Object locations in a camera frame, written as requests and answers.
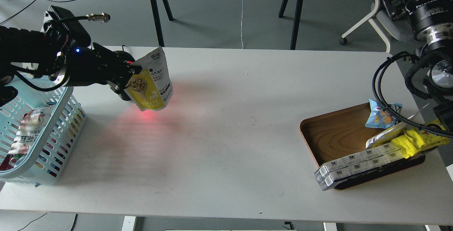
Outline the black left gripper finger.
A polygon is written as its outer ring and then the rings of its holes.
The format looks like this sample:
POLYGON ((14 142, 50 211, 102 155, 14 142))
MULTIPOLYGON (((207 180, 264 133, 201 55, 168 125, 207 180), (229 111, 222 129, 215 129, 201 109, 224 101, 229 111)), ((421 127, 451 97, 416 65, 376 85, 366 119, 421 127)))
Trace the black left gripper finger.
POLYGON ((142 71, 140 65, 131 61, 120 62, 120 89, 126 89, 133 75, 138 75, 142 71))

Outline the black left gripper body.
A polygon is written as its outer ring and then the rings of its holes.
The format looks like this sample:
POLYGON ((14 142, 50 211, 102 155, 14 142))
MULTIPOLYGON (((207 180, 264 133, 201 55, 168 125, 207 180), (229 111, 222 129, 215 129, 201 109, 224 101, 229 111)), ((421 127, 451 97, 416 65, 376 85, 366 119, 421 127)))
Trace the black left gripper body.
POLYGON ((133 57, 125 51, 112 51, 100 44, 92 48, 78 47, 65 55, 57 83, 64 87, 109 85, 112 91, 123 91, 133 72, 133 57))

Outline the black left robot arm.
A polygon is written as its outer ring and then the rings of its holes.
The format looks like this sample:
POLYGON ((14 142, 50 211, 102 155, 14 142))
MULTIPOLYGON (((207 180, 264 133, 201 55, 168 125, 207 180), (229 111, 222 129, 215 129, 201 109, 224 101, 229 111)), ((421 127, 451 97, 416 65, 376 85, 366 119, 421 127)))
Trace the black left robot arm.
POLYGON ((129 100, 125 89, 131 77, 142 71, 141 66, 125 51, 92 43, 80 24, 84 20, 108 22, 110 15, 75 16, 70 10, 50 6, 39 32, 1 27, 2 106, 18 95, 10 86, 13 79, 41 92, 109 84, 114 93, 129 100))

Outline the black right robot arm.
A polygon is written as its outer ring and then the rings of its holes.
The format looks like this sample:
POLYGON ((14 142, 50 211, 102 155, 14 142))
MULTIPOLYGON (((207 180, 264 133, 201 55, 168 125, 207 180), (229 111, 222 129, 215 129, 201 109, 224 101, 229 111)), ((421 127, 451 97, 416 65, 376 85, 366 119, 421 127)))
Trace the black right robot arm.
POLYGON ((409 17, 414 39, 425 42, 420 52, 406 51, 388 57, 372 78, 372 91, 380 105, 403 123, 441 137, 452 138, 452 0, 401 0, 409 17), (396 60, 408 59, 412 67, 404 80, 406 88, 421 99, 433 99, 433 108, 444 130, 431 128, 391 109, 381 91, 387 68, 396 60))

